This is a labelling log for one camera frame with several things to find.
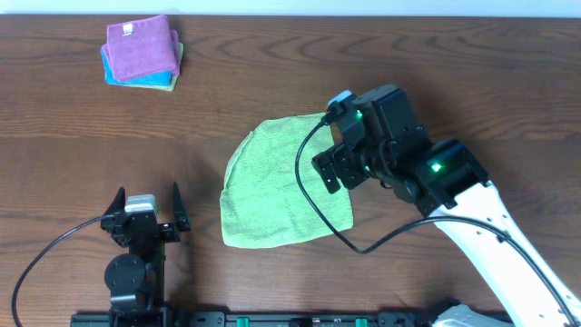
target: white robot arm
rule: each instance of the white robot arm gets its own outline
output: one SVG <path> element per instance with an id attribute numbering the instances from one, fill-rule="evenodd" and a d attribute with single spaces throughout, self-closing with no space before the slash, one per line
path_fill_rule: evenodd
<path id="1" fill-rule="evenodd" d="M 507 232 L 534 259 L 575 317 L 581 317 L 581 302 L 559 280 L 520 231 L 502 203 L 493 183 L 489 182 L 486 186 L 476 183 L 457 195 L 455 200 L 458 203 L 457 206 L 446 209 L 442 205 L 430 217 L 442 215 L 468 217 L 489 223 Z M 500 242 L 494 234 L 466 223 L 443 222 L 436 223 L 436 226 L 466 254 L 507 309 L 516 326 L 563 326 L 567 323 L 555 298 L 511 246 Z M 455 316 L 445 314 L 440 316 L 434 326 L 484 326 L 483 324 L 458 324 L 462 319 L 468 322 L 469 317 L 474 317 L 474 314 L 466 316 L 462 313 L 457 313 Z"/>

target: towel tag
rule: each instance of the towel tag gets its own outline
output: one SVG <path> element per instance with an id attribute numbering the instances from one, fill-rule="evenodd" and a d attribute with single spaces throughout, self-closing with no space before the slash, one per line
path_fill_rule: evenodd
<path id="1" fill-rule="evenodd" d="M 125 24 L 123 26 L 123 36 L 132 35 L 133 34 L 133 24 Z"/>

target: wooden table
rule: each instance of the wooden table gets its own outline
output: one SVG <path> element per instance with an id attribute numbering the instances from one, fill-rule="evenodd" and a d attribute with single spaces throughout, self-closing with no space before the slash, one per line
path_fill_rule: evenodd
<path id="1" fill-rule="evenodd" d="M 468 144 L 529 240 L 581 294 L 581 21 L 174 16 L 185 57 L 165 93 L 103 82 L 105 27 L 137 18 L 0 18 L 0 325 L 12 325 L 18 276 L 56 236 L 103 213 L 119 186 L 155 194 L 169 219 L 173 181 L 193 231 L 167 246 L 165 295 L 183 308 L 355 312 L 453 296 L 502 310 L 433 226 L 367 256 L 334 236 L 271 250 L 223 244 L 224 171 L 250 130 L 389 83 L 434 139 Z M 361 246 L 419 217 L 378 183 L 351 201 L 346 234 Z M 119 253 L 98 226 L 55 247 L 20 293 L 25 326 L 107 310 L 103 271 Z"/>

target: green towel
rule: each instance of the green towel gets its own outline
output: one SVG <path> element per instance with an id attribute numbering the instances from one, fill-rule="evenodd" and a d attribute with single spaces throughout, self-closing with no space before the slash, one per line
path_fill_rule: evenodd
<path id="1" fill-rule="evenodd" d="M 228 162 L 220 197 L 222 237 L 229 246 L 271 248 L 331 234 L 300 192 L 294 161 L 300 143 L 323 114 L 262 122 Z M 324 126 L 300 159 L 300 178 L 310 197 L 339 231 L 353 226 L 349 192 L 329 194 L 310 160 L 333 146 Z"/>

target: black cable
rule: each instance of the black cable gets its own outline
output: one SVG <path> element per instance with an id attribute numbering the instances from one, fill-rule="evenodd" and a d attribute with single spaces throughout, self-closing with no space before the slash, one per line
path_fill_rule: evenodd
<path id="1" fill-rule="evenodd" d="M 523 249 L 520 246 L 520 244 L 518 244 L 516 241 L 514 241 L 508 233 L 504 233 L 503 231 L 499 230 L 497 227 L 494 227 L 488 223 L 484 223 L 484 222 L 481 222 L 479 220 L 476 220 L 473 218 L 467 218 L 467 217 L 446 216 L 446 215 L 437 216 L 437 217 L 429 217 L 429 218 L 417 220 L 417 221 L 414 221 L 411 223 L 406 223 L 405 225 L 400 226 L 396 230 L 383 236 L 381 239 L 379 239 L 377 242 L 373 243 L 369 248 L 367 248 L 365 250 L 361 250 L 360 248 L 355 246 L 353 243 L 351 243 L 345 236 L 343 236 L 339 231 L 337 231 L 337 229 L 335 229 L 335 227 L 329 222 L 329 220 L 327 220 L 325 215 L 320 211 L 317 204 L 315 204 L 312 201 L 309 194 L 305 190 L 304 185 L 302 184 L 302 181 L 300 180 L 300 172 L 299 172 L 300 155 L 302 154 L 302 151 L 304 150 L 304 147 L 307 144 L 307 142 L 309 141 L 309 139 L 315 133 L 317 133 L 317 131 L 319 131 L 319 129 L 322 126 L 324 126 L 326 123 L 328 123 L 328 122 L 321 120 L 321 122 L 319 122 L 312 129 L 312 131 L 309 132 L 307 137 L 305 137 L 304 141 L 302 141 L 302 144 L 299 147 L 299 151 L 297 152 L 297 157 L 296 157 L 295 162 L 294 162 L 294 173 L 295 173 L 295 176 L 297 178 L 297 184 L 299 185 L 299 188 L 302 191 L 302 194 L 305 196 L 305 198 L 309 202 L 310 206 L 315 210 L 315 213 L 317 213 L 317 215 L 327 225 L 327 227 L 329 227 L 329 229 L 335 234 L 335 236 L 337 236 L 340 240 L 342 240 L 345 244 L 347 244 L 347 246 L 349 246 L 349 248 L 351 250 L 353 250 L 354 252 L 359 253 L 359 254 L 370 253 L 370 252 L 374 251 L 375 249 L 379 248 L 383 243 L 391 240 L 392 238 L 394 238 L 394 237 L 396 237 L 404 232 L 407 232 L 411 229 L 414 229 L 414 228 L 419 227 L 421 225 L 427 224 L 427 223 L 454 222 L 454 223 L 468 223 L 468 224 L 477 226 L 479 228 L 482 228 L 484 230 L 487 230 L 487 231 L 495 234 L 496 236 L 499 237 L 499 240 L 505 241 L 506 243 L 510 244 L 510 246 L 512 246 L 513 249 L 515 249 L 515 251 L 517 251 L 517 253 L 522 256 L 522 258 L 525 260 L 525 262 L 528 263 L 528 265 L 531 267 L 531 269 L 537 274 L 538 278 L 547 287 L 547 289 L 549 290 L 549 292 L 551 293 L 553 298 L 555 298 L 556 303 L 559 305 L 560 309 L 563 311 L 563 314 L 569 320 L 569 323 L 571 323 L 571 326 L 578 326 L 576 324 L 576 319 L 573 316 L 573 313 L 571 313 L 569 308 L 566 306 L 565 301 L 563 300 L 561 295 L 558 293 L 558 291 L 556 290 L 553 283 L 548 280 L 547 276 L 538 267 L 537 263 L 535 263 L 535 261 L 530 257 L 530 255 L 527 253 L 527 251 L 525 249 Z"/>
<path id="2" fill-rule="evenodd" d="M 34 258 L 34 260 L 28 265 L 28 267 L 26 267 L 25 271 L 22 273 L 22 275 L 20 275 L 20 278 L 18 279 L 18 282 L 16 283 L 16 287 L 15 290 L 12 292 L 12 317 L 15 319 L 15 324 L 17 327 L 22 327 L 22 324 L 20 323 L 20 319 L 18 318 L 18 311 L 16 310 L 16 299 L 18 298 L 18 291 L 20 290 L 20 286 L 22 286 L 22 282 L 25 280 L 26 275 L 30 272 L 31 269 L 33 269 L 34 265 L 36 263 L 38 263 L 38 261 L 50 250 L 52 249 L 57 243 L 61 242 L 64 238 L 66 238 L 66 236 L 69 236 L 70 234 L 83 229 L 84 227 L 92 224 L 92 223 L 97 223 L 100 222 L 102 219 L 104 219 L 104 216 L 101 217 L 97 217 L 97 218 L 93 218 L 88 222 L 85 223 L 81 223 L 80 225 L 74 227 L 72 230 L 62 234 L 61 236 L 59 236 L 58 238 L 56 238 L 56 240 L 52 241 L 50 244 L 48 244 L 48 246 L 46 246 L 44 248 L 44 250 L 42 252 L 40 252 L 36 258 Z"/>

